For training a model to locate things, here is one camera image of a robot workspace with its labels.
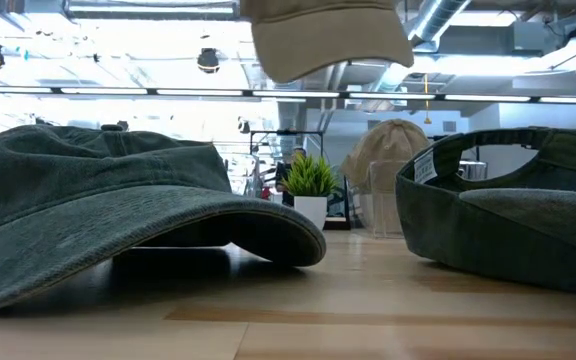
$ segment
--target cap label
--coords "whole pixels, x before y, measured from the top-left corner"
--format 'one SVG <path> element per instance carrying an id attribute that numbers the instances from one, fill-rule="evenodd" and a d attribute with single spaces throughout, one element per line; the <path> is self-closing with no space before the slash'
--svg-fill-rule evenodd
<path id="1" fill-rule="evenodd" d="M 437 177 L 432 149 L 415 160 L 415 182 L 425 184 Z"/>

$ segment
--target baseball cap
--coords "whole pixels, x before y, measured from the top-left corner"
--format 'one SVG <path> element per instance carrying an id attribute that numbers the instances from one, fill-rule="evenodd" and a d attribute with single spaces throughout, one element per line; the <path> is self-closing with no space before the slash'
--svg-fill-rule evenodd
<path id="1" fill-rule="evenodd" d="M 341 171 L 346 175 L 348 182 L 361 191 L 393 193 L 394 174 L 399 168 L 388 169 L 388 167 L 412 159 L 428 145 L 429 141 L 424 131 L 414 123 L 401 119 L 382 121 L 362 136 L 344 159 Z M 379 166 L 380 174 L 372 181 L 371 164 Z"/>
<path id="2" fill-rule="evenodd" d="M 412 46 L 393 0 L 241 0 L 266 74 L 286 83 L 334 63 L 381 59 L 406 67 Z"/>
<path id="3" fill-rule="evenodd" d="M 290 266 L 326 248 L 297 212 L 232 194 L 211 144 L 45 125 L 0 133 L 0 308 L 137 245 L 231 242 Z"/>
<path id="4" fill-rule="evenodd" d="M 460 178 L 462 151 L 486 145 L 538 151 L 507 175 Z M 479 275 L 576 292 L 576 130 L 452 135 L 401 169 L 396 196 L 413 253 Z"/>

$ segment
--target white pot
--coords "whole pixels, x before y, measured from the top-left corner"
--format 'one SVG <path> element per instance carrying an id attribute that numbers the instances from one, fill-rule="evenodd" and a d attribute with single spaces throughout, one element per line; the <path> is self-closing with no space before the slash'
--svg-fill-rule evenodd
<path id="1" fill-rule="evenodd" d="M 328 215 L 328 198 L 295 196 L 295 210 L 323 230 Z"/>

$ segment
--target wooden table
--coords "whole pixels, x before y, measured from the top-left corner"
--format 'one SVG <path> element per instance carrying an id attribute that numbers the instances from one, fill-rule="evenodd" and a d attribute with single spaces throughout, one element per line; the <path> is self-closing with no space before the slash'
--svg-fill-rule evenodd
<path id="1" fill-rule="evenodd" d="M 0 359 L 576 360 L 576 295 L 447 269 L 402 239 L 327 239 L 303 270 L 236 247 L 129 252 L 0 311 Z"/>

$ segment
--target person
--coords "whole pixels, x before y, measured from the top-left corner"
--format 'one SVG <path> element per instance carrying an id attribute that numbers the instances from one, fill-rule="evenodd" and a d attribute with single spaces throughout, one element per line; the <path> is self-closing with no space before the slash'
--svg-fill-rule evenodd
<path id="1" fill-rule="evenodd" d="M 295 198 L 290 195 L 282 181 L 288 177 L 288 174 L 290 174 L 291 164 L 297 160 L 297 156 L 299 155 L 306 156 L 306 150 L 304 148 L 295 148 L 290 158 L 290 162 L 286 164 L 280 162 L 277 164 L 275 189 L 282 193 L 282 203 L 287 206 L 295 206 Z"/>

